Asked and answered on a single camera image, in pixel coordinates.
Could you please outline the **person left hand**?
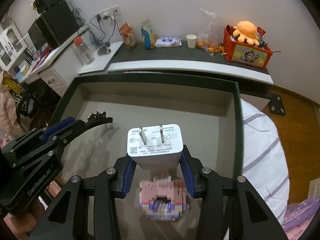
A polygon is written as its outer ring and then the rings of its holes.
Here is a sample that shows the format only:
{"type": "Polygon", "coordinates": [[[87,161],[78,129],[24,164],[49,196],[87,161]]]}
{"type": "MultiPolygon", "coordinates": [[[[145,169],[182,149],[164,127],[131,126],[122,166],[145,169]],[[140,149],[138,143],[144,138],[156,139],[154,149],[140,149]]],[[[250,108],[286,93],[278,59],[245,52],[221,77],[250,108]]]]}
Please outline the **person left hand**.
{"type": "MultiPolygon", "coordinates": [[[[54,198],[65,183],[64,179],[56,177],[46,189],[54,198]]],[[[43,203],[37,199],[25,214],[15,216],[9,213],[4,221],[17,239],[28,239],[45,210],[43,203]]]]}

